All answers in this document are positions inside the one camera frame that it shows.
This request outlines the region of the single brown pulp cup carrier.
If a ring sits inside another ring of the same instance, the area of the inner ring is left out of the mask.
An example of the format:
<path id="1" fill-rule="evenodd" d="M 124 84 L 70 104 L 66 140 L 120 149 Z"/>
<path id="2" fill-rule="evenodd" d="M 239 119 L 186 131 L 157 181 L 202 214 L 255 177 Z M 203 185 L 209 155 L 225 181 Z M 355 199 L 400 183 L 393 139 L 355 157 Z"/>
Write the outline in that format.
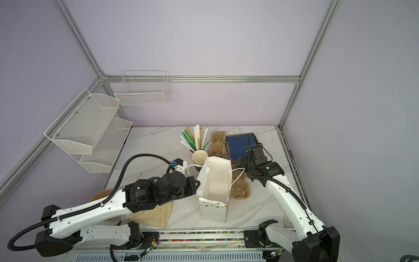
<path id="1" fill-rule="evenodd" d="M 232 171 L 232 185 L 230 196 L 234 199 L 243 200 L 251 195 L 249 184 L 246 181 L 247 173 L 243 169 L 235 169 Z"/>

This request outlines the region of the white paper gift bag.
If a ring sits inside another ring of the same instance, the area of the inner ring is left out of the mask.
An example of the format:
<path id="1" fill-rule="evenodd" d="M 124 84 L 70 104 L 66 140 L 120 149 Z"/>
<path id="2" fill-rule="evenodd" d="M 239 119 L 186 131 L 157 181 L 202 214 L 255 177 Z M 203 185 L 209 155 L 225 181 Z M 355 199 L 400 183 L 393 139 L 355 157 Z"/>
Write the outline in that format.
<path id="1" fill-rule="evenodd" d="M 230 160 L 207 157 L 197 176 L 201 185 L 196 191 L 203 220 L 226 222 L 233 170 Z"/>

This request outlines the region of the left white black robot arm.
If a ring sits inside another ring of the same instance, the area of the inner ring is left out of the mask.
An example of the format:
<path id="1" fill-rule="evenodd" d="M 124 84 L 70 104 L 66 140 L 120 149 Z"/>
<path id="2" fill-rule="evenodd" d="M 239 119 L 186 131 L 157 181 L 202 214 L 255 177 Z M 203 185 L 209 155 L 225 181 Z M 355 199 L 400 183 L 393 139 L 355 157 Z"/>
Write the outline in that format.
<path id="1" fill-rule="evenodd" d="M 168 165 L 167 172 L 161 178 L 139 179 L 120 189 L 129 164 L 141 157 L 162 160 Z M 186 177 L 175 167 L 173 163 L 158 155 L 134 155 L 124 164 L 109 196 L 97 200 L 94 204 L 66 210 L 56 205 L 45 207 L 41 221 L 18 232 L 9 240 L 7 248 L 14 252 L 35 249 L 43 257 L 65 254 L 82 242 L 81 231 L 88 226 L 112 217 L 152 210 L 157 206 L 195 195 L 200 181 L 193 176 Z"/>

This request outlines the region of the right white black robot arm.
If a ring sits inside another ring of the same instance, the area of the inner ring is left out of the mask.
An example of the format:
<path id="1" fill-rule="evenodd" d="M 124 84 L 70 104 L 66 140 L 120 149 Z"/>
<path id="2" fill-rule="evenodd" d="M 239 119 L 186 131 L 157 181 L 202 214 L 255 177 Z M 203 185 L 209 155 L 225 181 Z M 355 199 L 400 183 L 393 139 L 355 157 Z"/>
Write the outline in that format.
<path id="1" fill-rule="evenodd" d="M 258 247 L 279 246 L 290 252 L 296 262 L 336 262 L 339 256 L 340 234 L 327 227 L 295 192 L 284 170 L 258 142 L 254 133 L 247 139 L 246 157 L 238 165 L 251 181 L 259 181 L 277 200 L 288 216 L 292 228 L 283 228 L 277 220 L 259 224 L 257 236 L 245 232 L 246 243 Z"/>

